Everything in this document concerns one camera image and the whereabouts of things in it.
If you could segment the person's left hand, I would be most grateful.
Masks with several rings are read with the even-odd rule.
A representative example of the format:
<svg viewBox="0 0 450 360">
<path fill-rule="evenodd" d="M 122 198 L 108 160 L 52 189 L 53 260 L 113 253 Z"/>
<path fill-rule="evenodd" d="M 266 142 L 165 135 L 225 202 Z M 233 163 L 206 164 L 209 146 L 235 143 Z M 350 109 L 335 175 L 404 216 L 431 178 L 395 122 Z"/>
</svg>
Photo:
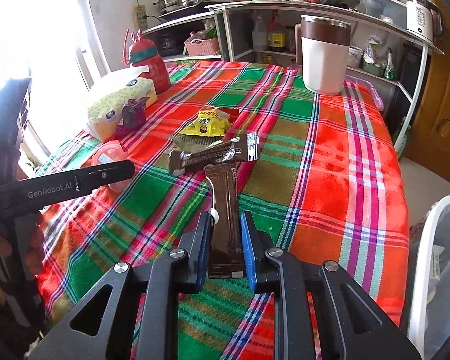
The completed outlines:
<svg viewBox="0 0 450 360">
<path fill-rule="evenodd" d="M 31 231 L 25 245 L 18 250 L 18 257 L 32 275 L 38 275 L 43 270 L 44 260 L 44 234 L 40 225 L 44 217 L 40 212 L 34 215 L 34 230 Z M 9 257 L 13 252 L 11 244 L 0 235 L 0 256 Z"/>
</svg>

